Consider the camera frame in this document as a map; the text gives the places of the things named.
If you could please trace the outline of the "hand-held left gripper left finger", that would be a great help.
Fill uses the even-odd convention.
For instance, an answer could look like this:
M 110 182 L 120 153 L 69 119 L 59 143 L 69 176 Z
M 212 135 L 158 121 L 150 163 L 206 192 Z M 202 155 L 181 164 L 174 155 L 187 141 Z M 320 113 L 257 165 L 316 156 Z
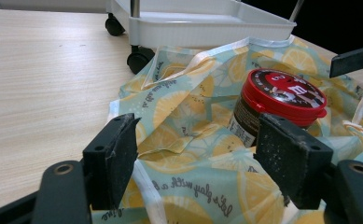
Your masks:
M 135 129 L 139 120 L 134 113 L 111 119 L 83 150 L 93 210 L 119 208 L 138 156 Z

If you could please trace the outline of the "lemon print cloth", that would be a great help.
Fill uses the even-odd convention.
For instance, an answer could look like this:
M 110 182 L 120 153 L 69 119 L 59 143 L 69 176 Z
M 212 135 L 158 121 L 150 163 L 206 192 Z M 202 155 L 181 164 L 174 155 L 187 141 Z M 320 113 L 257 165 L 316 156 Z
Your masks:
M 329 63 L 291 37 L 247 38 L 206 51 L 161 47 L 124 84 L 112 116 L 134 113 L 138 160 L 117 210 L 94 224 L 324 224 L 321 209 L 300 210 L 229 129 L 248 74 L 278 69 L 321 90 L 327 114 L 309 128 L 333 160 L 363 162 L 363 84 L 329 77 Z

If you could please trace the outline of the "white rolling cart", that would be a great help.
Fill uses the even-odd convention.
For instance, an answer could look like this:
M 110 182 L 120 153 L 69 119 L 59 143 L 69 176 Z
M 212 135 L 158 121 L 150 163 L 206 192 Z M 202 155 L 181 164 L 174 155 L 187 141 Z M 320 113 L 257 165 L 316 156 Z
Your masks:
M 126 64 L 140 72 L 160 46 L 204 49 L 247 37 L 285 40 L 296 26 L 304 0 L 297 0 L 288 19 L 242 0 L 105 0 L 105 28 L 128 35 Z

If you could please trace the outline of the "brown candy jar red lid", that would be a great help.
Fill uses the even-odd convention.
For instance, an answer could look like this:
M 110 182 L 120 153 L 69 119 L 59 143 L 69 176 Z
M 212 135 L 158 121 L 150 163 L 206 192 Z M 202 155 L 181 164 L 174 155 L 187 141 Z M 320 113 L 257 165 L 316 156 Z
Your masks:
M 327 114 L 326 105 L 325 94 L 305 79 L 279 70 L 255 69 L 241 89 L 228 129 L 252 147 L 261 114 L 274 114 L 306 129 Z

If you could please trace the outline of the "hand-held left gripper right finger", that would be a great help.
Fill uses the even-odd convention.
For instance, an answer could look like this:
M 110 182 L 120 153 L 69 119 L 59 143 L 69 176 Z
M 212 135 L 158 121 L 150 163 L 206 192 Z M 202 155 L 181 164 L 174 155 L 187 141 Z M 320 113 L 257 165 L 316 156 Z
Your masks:
M 258 120 L 254 158 L 299 209 L 317 209 L 333 150 L 285 118 L 264 113 Z

